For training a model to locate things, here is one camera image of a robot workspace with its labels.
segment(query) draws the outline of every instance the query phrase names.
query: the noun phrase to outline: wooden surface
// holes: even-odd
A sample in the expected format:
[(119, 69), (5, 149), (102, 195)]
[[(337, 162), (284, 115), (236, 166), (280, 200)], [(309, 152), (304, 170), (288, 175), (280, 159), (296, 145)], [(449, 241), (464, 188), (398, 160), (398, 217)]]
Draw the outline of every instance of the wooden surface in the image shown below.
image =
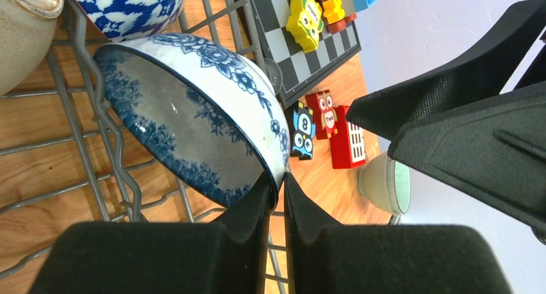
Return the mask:
[[(212, 9), (217, 12), (225, 7), (224, 0), (211, 0)], [(189, 24), (196, 24), (205, 18), (201, 0), (186, 0), (185, 13)], [(227, 16), (218, 23), (221, 43), (234, 49), (232, 33)], [(180, 28), (174, 25), (171, 31)], [(209, 37), (208, 28), (197, 33)], [(66, 38), (59, 30), (58, 38)], [(90, 37), (99, 33), (94, 27), (89, 29)], [(82, 86), (82, 79), (75, 57), (69, 47), (57, 47), (55, 55), (61, 64), (68, 87)], [(43, 62), (16, 90), (54, 88), (47, 64)], [(350, 105), (351, 101), (366, 93), (358, 56), (331, 74), (314, 91), (330, 89), (335, 105)], [(97, 130), (91, 119), (93, 111), (86, 93), (71, 94), (77, 110), (80, 128), (83, 131)], [(14, 145), (35, 143), (63, 136), (71, 136), (68, 120), (57, 95), (30, 98), (0, 99), (0, 149)], [(151, 155), (138, 142), (124, 131), (126, 147), (125, 165), (134, 165), (150, 160)], [(379, 153), (377, 137), (366, 133), (366, 155), (373, 158)], [(86, 138), (86, 147), (91, 155), (95, 172), (111, 172), (100, 136)], [(390, 215), (375, 208), (361, 197), (357, 190), (357, 170), (333, 170), (330, 148), (327, 140), (314, 140), (314, 159), (311, 161), (290, 160), (294, 176), (306, 194), (320, 207), (346, 224), (387, 223)], [(161, 164), (132, 172), (143, 192), (144, 203), (160, 199), (162, 194), (176, 188), (173, 175)], [(0, 156), (0, 207), (27, 199), (32, 196), (86, 181), (87, 177), (77, 147), (73, 141)], [(111, 215), (122, 210), (120, 196), (113, 178), (100, 182), (102, 196), (108, 204)], [(198, 215), (214, 203), (194, 190), (188, 190), (194, 215)], [(282, 210), (283, 195), (277, 210)], [(150, 221), (185, 221), (182, 200), (179, 196), (169, 198), (163, 205), (145, 211)], [(48, 246), (55, 238), (73, 223), (85, 220), (99, 220), (97, 205), (89, 187), (76, 188), (59, 196), (34, 203), (0, 216), (0, 270), (16, 264), (26, 254)], [(272, 217), (271, 235), (274, 244), (285, 245), (284, 224), (281, 217)], [(286, 255), (277, 252), (279, 264), (286, 277)], [(5, 279), (0, 279), (1, 293), (26, 293), (44, 257), (29, 262), (21, 271)], [(268, 273), (274, 274), (270, 263)], [(278, 293), (276, 282), (266, 282), (267, 293)]]

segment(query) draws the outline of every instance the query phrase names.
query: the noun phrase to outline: blue and white vase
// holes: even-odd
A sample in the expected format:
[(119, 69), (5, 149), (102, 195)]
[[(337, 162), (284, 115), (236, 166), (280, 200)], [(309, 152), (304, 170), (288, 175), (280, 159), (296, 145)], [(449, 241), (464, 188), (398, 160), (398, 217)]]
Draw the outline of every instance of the blue and white vase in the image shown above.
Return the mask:
[(114, 42), (160, 33), (174, 23), (184, 0), (76, 0)]
[(263, 171), (280, 189), (288, 125), (267, 76), (251, 61), (183, 33), (105, 44), (95, 60), (124, 125), (198, 192), (229, 207)]

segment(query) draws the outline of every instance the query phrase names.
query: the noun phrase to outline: red owl block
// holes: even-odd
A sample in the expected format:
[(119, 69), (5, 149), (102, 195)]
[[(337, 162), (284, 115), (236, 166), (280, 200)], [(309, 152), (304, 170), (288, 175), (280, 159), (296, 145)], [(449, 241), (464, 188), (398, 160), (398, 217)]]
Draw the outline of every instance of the red owl block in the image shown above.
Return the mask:
[(329, 90), (305, 96), (307, 106), (313, 110), (313, 122), (317, 125), (318, 140), (327, 140), (337, 134), (337, 114)]
[(333, 169), (352, 169), (366, 163), (364, 130), (345, 120), (348, 106), (337, 106), (339, 132), (330, 139)]

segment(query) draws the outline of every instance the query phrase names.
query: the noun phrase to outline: wire dish rack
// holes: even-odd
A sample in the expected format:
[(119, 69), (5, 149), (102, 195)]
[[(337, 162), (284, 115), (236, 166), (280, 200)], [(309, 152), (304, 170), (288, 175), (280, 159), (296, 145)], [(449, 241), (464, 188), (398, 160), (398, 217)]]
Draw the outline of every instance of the wire dish rack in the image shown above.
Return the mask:
[[(208, 27), (211, 37), (214, 42), (220, 42), (220, 35), (216, 27), (216, 21), (223, 17), (229, 17), (229, 22), (231, 26), (233, 41), (235, 44), (236, 52), (241, 55), (253, 55), (256, 59), (257, 65), (266, 71), (265, 64), (263, 61), (263, 56), (261, 54), (261, 48), (258, 42), (258, 35), (256, 32), (256, 26), (252, 20), (253, 14), (250, 7), (250, 0), (225, 0), (226, 8), (223, 10), (213, 13), (211, 0), (202, 0), (203, 9), (205, 11), (205, 19), (195, 24), (191, 27), (188, 25), (186, 14), (184, 9), (179, 17), (180, 27), (182, 32), (185, 33), (194, 33), (198, 30)], [(243, 45), (243, 37), (241, 35), (240, 18), (237, 15), (237, 9), (242, 8), (245, 14), (246, 19), (250, 19), (246, 25), (249, 29), (249, 43), (250, 46)], [(105, 88), (104, 88), (104, 77), (101, 74), (98, 66), (95, 64), (91, 53), (88, 51), (87, 47), (90, 44), (101, 44), (108, 42), (106, 39), (89, 39), (87, 34), (88, 22), (86, 15), (79, 8), (75, 0), (65, 0), (65, 7), (63, 11), (63, 25), (62, 27), (66, 30), (68, 35), (68, 40), (54, 40), (52, 47), (46, 55), (46, 61), (51, 72), (53, 81), (55, 82), (55, 89), (32, 89), (28, 91), (15, 91), (6, 94), (5, 96), (0, 97), (0, 99), (13, 99), (13, 98), (32, 98), (36, 96), (44, 95), (58, 95), (64, 114), (68, 119), (68, 124), (71, 129), (71, 136), (65, 136), (62, 138), (56, 138), (52, 140), (47, 140), (43, 142), (35, 143), (25, 143), (12, 147), (7, 147), (0, 149), (0, 156), (6, 156), (9, 154), (15, 154), (18, 152), (30, 151), (33, 149), (38, 149), (41, 147), (47, 147), (51, 145), (57, 145), (60, 143), (66, 143), (74, 141), (77, 146), (77, 151), (83, 162), (85, 169), (85, 174), (87, 180), (67, 185), (62, 188), (57, 188), (55, 190), (45, 190), (42, 194), (20, 201), (16, 201), (9, 205), (0, 207), (0, 216), (18, 208), (25, 207), (27, 205), (32, 205), (36, 202), (44, 201), (46, 199), (59, 196), (66, 192), (72, 190), (89, 186), (92, 190), (93, 199), (96, 201), (100, 218), (103, 221), (121, 221), (123, 219), (128, 219), (130, 222), (147, 222), (146, 218), (143, 215), (143, 211), (152, 207), (157, 207), (167, 201), (169, 197), (179, 195), (184, 204), (184, 210), (188, 219), (188, 222), (200, 222), (203, 221), (207, 216), (214, 213), (221, 213), (224, 208), (212, 208), (198, 216), (194, 215), (192, 211), (188, 195), (186, 193), (185, 184), (180, 180), (176, 179), (177, 188), (167, 192), (162, 195), (159, 200), (143, 203), (142, 202), (142, 193), (139, 184), (131, 175), (131, 172), (134, 170), (144, 169), (150, 165), (156, 163), (155, 159), (132, 165), (130, 167), (124, 166), (124, 137), (122, 134), (122, 129), (124, 128), (121, 125), (118, 125), (116, 121), (110, 116), (108, 109), (110, 108), (109, 102), (105, 99)], [(64, 82), (62, 71), (59, 66), (59, 62), (53, 53), (53, 48), (56, 46), (70, 46), (74, 52), (74, 55), (77, 60), (79, 71), (81, 72), (81, 77), (83, 79), (84, 87), (67, 87)], [(98, 130), (96, 131), (87, 131), (83, 132), (77, 120), (77, 112), (71, 101), (72, 93), (87, 93), (91, 107), (95, 117), (93, 121), (97, 124)], [(110, 134), (113, 134), (114, 141), (111, 141)], [(92, 136), (99, 136), (102, 138), (104, 143), (104, 148), (108, 156), (108, 160), (111, 163), (112, 171), (107, 174), (96, 174), (97, 171), (94, 169), (89, 156), (89, 151), (84, 143), (85, 138)], [(107, 210), (106, 200), (102, 195), (102, 191), (99, 185), (100, 181), (105, 179), (115, 178), (117, 188), (122, 198), (121, 206), (124, 207), (124, 211), (120, 214), (112, 216)], [(282, 217), (282, 213), (274, 212), (273, 216)], [(19, 262), (14, 264), (12, 267), (7, 268), (4, 271), (0, 271), (0, 279), (7, 278), (19, 270), (23, 269), (30, 261), (46, 255), (52, 246), (46, 246), (40, 248), (32, 253), (21, 258)], [(275, 275), (266, 275), (266, 278), (272, 279), (277, 282), (280, 293), (285, 293), (285, 285), (287, 280), (281, 276), (281, 272), (278, 265), (278, 259), (276, 257), (277, 251), (286, 251), (284, 246), (276, 246), (272, 244), (271, 236), (269, 237), (269, 255), (270, 260), (273, 266)]]

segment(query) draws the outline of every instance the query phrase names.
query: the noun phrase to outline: yellow toy block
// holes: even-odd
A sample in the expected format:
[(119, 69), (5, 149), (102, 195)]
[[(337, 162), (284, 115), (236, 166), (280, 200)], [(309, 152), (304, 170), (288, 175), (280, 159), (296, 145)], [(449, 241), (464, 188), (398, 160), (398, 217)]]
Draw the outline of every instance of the yellow toy block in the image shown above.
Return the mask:
[(323, 2), (324, 17), (328, 24), (333, 24), (345, 18), (345, 10), (341, 0), (326, 0)]
[(303, 48), (304, 53), (319, 47), (319, 34), (323, 31), (322, 8), (315, 0), (290, 0), (290, 17), (287, 31)]

